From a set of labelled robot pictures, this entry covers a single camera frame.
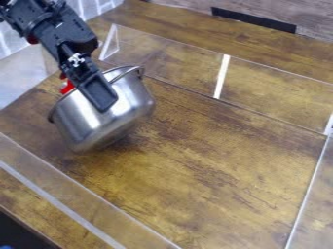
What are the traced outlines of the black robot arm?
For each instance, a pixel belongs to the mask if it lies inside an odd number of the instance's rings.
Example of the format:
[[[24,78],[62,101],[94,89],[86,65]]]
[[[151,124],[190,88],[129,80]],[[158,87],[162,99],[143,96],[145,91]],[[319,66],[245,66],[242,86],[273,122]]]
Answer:
[[[67,0],[0,0],[0,22],[54,57],[74,87],[99,112],[118,101],[91,54],[99,40]]]

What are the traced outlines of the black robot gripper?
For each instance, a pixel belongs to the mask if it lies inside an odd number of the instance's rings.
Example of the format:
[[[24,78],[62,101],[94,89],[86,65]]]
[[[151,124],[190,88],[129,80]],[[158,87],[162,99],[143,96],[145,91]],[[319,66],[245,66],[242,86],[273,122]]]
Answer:
[[[75,88],[105,113],[119,100],[91,59],[98,37],[67,4],[24,4],[24,37],[57,59]]]

